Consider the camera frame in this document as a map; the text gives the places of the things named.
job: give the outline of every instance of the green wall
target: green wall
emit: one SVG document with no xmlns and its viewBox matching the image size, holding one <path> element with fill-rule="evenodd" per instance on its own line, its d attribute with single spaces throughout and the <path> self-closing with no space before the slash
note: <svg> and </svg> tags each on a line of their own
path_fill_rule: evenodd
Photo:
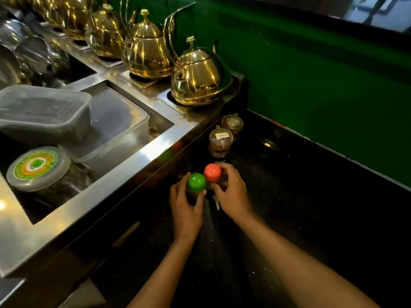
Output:
<svg viewBox="0 0 411 308">
<path fill-rule="evenodd" d="M 160 24 L 195 0 L 133 0 Z M 197 0 L 177 18 L 250 82 L 248 108 L 411 186 L 411 55 L 284 17 Z"/>
</svg>

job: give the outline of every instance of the glass jar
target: glass jar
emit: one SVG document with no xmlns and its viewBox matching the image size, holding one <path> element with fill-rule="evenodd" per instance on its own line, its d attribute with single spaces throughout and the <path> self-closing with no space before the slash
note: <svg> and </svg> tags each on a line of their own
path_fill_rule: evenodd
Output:
<svg viewBox="0 0 411 308">
<path fill-rule="evenodd" d="M 216 158 L 225 158 L 229 154 L 234 140 L 233 134 L 229 130 L 221 128 L 220 125 L 217 125 L 210 133 L 208 139 L 210 140 L 208 151 Z"/>
<path fill-rule="evenodd" d="M 240 131 L 244 127 L 244 121 L 236 114 L 229 114 L 221 119 L 221 127 L 229 130 L 233 134 L 234 141 L 240 138 Z"/>
</svg>

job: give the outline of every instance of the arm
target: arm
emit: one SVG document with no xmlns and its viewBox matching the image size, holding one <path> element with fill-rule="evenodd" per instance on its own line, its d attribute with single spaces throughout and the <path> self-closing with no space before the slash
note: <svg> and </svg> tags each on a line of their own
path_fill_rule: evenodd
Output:
<svg viewBox="0 0 411 308">
<path fill-rule="evenodd" d="M 346 279 L 271 230 L 253 212 L 239 172 L 232 165 L 219 165 L 229 176 L 225 192 L 213 186 L 221 207 L 264 256 L 297 307 L 378 307 Z"/>
<path fill-rule="evenodd" d="M 186 185 L 190 173 L 170 188 L 170 206 L 174 221 L 174 242 L 166 257 L 127 308 L 170 307 L 185 263 L 203 224 L 205 193 L 195 207 L 187 202 Z"/>
</svg>

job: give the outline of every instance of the teapot lid knob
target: teapot lid knob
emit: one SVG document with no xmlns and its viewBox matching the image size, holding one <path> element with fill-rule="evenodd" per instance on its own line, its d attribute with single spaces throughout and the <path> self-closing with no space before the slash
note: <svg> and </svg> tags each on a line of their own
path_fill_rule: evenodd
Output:
<svg viewBox="0 0 411 308">
<path fill-rule="evenodd" d="M 187 43 L 193 43 L 194 41 L 196 40 L 196 38 L 194 37 L 194 36 L 189 36 L 188 38 L 187 38 Z"/>
<path fill-rule="evenodd" d="M 190 48 L 193 48 L 193 42 L 196 40 L 196 38 L 194 36 L 189 36 L 187 38 L 187 43 L 190 43 Z"/>
<path fill-rule="evenodd" d="M 104 3 L 103 8 L 107 11 L 113 10 L 113 7 L 108 3 Z"/>
<path fill-rule="evenodd" d="M 148 19 L 147 19 L 147 16 L 150 14 L 149 11 L 148 11 L 147 9 L 142 9 L 142 10 L 140 11 L 140 14 L 144 16 L 143 24 L 148 24 L 149 21 L 148 21 Z"/>
</svg>

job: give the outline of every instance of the round plastic container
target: round plastic container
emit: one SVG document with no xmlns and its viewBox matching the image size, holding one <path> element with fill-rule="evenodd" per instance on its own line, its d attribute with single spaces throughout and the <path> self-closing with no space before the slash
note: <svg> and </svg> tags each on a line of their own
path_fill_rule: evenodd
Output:
<svg viewBox="0 0 411 308">
<path fill-rule="evenodd" d="M 234 141 L 240 138 L 240 131 L 244 127 L 244 121 L 236 114 L 229 114 L 221 119 L 221 127 L 228 129 L 233 134 Z"/>
<path fill-rule="evenodd" d="M 227 129 L 220 128 L 220 125 L 210 133 L 208 139 L 210 140 L 208 151 L 216 158 L 225 158 L 234 140 L 233 134 Z"/>
<path fill-rule="evenodd" d="M 15 189 L 35 193 L 53 207 L 59 207 L 91 185 L 91 179 L 58 147 L 41 147 L 15 160 L 7 171 Z"/>
</svg>

